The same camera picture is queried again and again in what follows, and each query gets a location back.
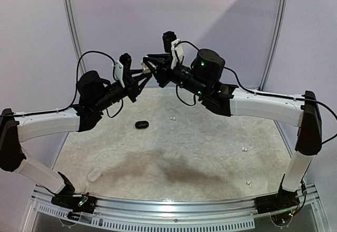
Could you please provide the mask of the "small white case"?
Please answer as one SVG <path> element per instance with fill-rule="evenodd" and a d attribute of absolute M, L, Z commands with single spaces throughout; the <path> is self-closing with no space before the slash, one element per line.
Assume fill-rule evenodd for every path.
<path fill-rule="evenodd" d="M 156 71 L 156 67 L 149 61 L 145 61 L 145 62 L 142 61 L 141 66 L 142 66 L 143 74 L 149 74 L 149 73 L 153 73 L 154 71 Z"/>

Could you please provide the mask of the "black oval charging case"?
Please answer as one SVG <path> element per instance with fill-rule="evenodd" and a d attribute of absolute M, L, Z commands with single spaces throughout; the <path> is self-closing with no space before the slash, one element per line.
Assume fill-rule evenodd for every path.
<path fill-rule="evenodd" d="M 135 123 L 136 129 L 146 129 L 149 127 L 149 122 L 146 120 L 138 121 Z"/>

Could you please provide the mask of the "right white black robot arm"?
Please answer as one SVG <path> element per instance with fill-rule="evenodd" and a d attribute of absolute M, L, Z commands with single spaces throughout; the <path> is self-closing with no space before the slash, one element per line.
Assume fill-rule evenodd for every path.
<path fill-rule="evenodd" d="M 220 78 L 225 60 L 215 51 L 201 49 L 190 67 L 183 65 L 183 54 L 149 54 L 143 57 L 160 87 L 172 82 L 198 97 L 201 104 L 221 116 L 251 116 L 271 119 L 298 127 L 298 138 L 280 191 L 272 198 L 277 209 L 289 204 L 315 155 L 322 148 L 322 120 L 315 94 L 268 94 L 239 85 L 223 84 Z"/>

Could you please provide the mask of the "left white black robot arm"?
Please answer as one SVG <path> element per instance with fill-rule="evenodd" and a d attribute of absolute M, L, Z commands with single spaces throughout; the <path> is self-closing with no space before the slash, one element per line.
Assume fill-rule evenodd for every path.
<path fill-rule="evenodd" d="M 66 110 L 55 109 L 38 114 L 15 115 L 11 109 L 1 115 L 1 169 L 21 174 L 45 187 L 67 208 L 78 204 L 78 196 L 70 181 L 39 161 L 34 160 L 21 144 L 27 140 L 65 132 L 85 132 L 93 129 L 102 119 L 103 111 L 128 97 L 135 102 L 151 73 L 140 69 L 123 74 L 111 83 L 91 70 L 76 83 L 80 94 L 78 104 Z"/>

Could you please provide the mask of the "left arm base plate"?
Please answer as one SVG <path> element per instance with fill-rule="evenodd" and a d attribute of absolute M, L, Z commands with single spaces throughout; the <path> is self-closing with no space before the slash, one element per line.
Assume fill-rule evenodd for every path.
<path fill-rule="evenodd" d="M 98 199 L 94 196 L 86 194 L 77 194 L 71 191 L 61 191 L 52 197 L 51 203 L 53 205 L 71 209 L 74 213 L 88 213 L 93 214 Z"/>

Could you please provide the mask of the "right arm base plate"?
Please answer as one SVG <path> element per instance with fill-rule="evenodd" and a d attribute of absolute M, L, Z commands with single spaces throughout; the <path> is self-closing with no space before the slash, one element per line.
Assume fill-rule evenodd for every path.
<path fill-rule="evenodd" d="M 297 206 L 298 195 L 281 195 L 279 193 L 254 198 L 254 207 L 258 214 L 265 214 Z"/>

